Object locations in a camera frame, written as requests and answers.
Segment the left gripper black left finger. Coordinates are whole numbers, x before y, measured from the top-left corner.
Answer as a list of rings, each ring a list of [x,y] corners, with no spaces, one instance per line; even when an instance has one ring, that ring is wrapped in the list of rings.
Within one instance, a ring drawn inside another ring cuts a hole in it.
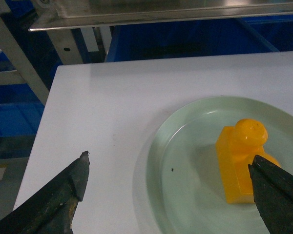
[[[89,152],[0,220],[0,234],[71,234],[72,221],[84,198],[89,177]]]

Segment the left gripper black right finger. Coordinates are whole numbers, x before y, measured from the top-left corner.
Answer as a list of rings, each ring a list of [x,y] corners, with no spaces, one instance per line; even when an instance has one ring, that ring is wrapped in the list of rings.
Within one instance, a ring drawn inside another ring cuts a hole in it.
[[[293,234],[293,175],[256,155],[248,165],[256,207],[271,234]]]

